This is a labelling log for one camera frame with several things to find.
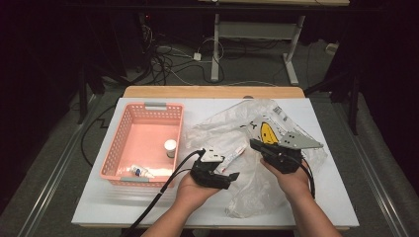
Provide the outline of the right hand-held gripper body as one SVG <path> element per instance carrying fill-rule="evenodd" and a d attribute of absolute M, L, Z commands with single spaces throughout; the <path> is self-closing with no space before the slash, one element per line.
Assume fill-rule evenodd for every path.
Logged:
<path fill-rule="evenodd" d="M 322 143 L 297 132 L 287 132 L 279 141 L 265 144 L 275 156 L 263 156 L 264 159 L 283 174 L 294 173 L 302 165 L 303 149 L 323 147 Z"/>

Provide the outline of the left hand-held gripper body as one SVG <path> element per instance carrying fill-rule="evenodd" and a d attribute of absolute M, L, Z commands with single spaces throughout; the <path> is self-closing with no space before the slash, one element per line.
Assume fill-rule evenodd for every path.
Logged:
<path fill-rule="evenodd" d="M 223 160 L 224 157 L 213 148 L 205 149 L 204 153 L 194 162 L 190 175 L 202 187 L 227 190 L 230 186 L 229 178 L 215 172 Z"/>

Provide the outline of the red and white tube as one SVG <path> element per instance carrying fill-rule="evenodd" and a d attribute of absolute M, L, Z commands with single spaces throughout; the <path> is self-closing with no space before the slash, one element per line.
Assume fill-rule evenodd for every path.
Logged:
<path fill-rule="evenodd" d="M 224 158 L 224 160 L 216 167 L 215 171 L 218 174 L 222 174 L 228 168 L 228 166 L 245 151 L 245 149 L 245 145 L 241 145 L 236 148 Z"/>

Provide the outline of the clear plastic bag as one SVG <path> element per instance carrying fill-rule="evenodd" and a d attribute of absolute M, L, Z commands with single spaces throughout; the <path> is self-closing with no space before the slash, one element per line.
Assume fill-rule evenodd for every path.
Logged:
<path fill-rule="evenodd" d="M 221 175 L 239 172 L 228 189 L 223 206 L 230 218 L 250 218 L 268 214 L 286 201 L 276 178 L 260 163 L 262 155 L 250 147 L 252 138 L 274 143 L 287 132 L 310 135 L 277 102 L 268 99 L 244 100 L 186 130 L 188 149 L 213 148 L 226 157 L 245 145 L 245 151 Z"/>

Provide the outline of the white round bottle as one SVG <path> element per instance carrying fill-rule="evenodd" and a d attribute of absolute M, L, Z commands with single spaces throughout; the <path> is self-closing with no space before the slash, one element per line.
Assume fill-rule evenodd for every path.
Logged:
<path fill-rule="evenodd" d="M 176 155 L 177 141 L 174 139 L 166 140 L 164 143 L 164 148 L 166 150 L 166 155 L 169 158 L 174 158 Z"/>

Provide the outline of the small white tube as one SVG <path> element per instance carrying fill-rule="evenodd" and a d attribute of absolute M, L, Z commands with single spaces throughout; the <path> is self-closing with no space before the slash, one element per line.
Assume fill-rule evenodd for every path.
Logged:
<path fill-rule="evenodd" d="M 154 176 L 144 167 L 138 165 L 132 165 L 130 171 L 138 177 L 144 177 L 148 179 L 153 179 Z"/>

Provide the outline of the pink perforated plastic basket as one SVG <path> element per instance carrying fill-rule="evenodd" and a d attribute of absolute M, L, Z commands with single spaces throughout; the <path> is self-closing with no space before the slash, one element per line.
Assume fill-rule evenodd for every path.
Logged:
<path fill-rule="evenodd" d="M 127 102 L 117 105 L 113 118 L 113 138 L 100 170 L 102 179 L 113 185 L 161 187 L 177 166 L 178 146 L 183 126 L 184 106 L 173 103 Z M 176 155 L 166 155 L 164 143 L 177 141 Z M 138 177 L 132 165 L 146 168 L 153 179 Z"/>

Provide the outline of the person's left hand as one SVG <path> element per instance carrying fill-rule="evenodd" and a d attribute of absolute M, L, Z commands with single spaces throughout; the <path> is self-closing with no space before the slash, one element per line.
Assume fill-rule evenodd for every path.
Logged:
<path fill-rule="evenodd" d="M 195 211 L 218 192 L 219 189 L 198 185 L 190 174 L 186 174 L 178 186 L 175 205 Z"/>

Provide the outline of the person's right hand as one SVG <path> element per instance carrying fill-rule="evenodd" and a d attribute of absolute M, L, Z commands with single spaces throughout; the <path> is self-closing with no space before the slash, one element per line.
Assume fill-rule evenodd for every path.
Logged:
<path fill-rule="evenodd" d="M 309 180 L 302 168 L 298 168 L 294 173 L 283 174 L 264 159 L 261 159 L 260 162 L 277 178 L 278 184 L 288 200 L 311 197 Z"/>

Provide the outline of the black stand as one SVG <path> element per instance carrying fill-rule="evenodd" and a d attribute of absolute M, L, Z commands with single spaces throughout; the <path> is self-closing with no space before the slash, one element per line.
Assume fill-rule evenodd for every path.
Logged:
<path fill-rule="evenodd" d="M 359 90 L 360 80 L 357 74 L 346 70 L 336 76 L 324 79 L 322 82 L 308 87 L 303 91 L 303 94 L 308 96 L 314 92 L 328 92 L 332 103 L 347 102 L 349 105 L 348 126 L 353 134 L 357 135 Z"/>
<path fill-rule="evenodd" d="M 103 95 L 105 87 L 100 75 L 100 67 L 95 64 L 83 64 L 78 72 L 79 119 L 81 124 L 88 113 L 87 87 L 94 94 Z"/>

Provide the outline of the white metal frame desk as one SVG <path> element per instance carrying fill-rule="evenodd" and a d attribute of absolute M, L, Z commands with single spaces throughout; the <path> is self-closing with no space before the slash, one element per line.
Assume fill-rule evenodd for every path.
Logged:
<path fill-rule="evenodd" d="M 227 4 L 238 4 L 239 6 L 255 5 L 256 7 L 347 7 L 349 0 L 200 0 L 210 2 L 213 6 L 220 7 Z M 253 39 L 253 40 L 290 40 L 291 46 L 287 53 L 282 55 L 288 78 L 293 86 L 298 85 L 298 80 L 293 68 L 293 54 L 303 28 L 305 14 L 299 14 L 295 23 L 277 24 L 269 23 L 264 25 L 253 20 L 248 21 L 225 21 L 216 13 L 213 21 L 213 49 L 211 56 L 211 82 L 219 82 L 221 75 L 220 60 L 224 54 L 224 48 L 219 41 L 225 39 Z"/>

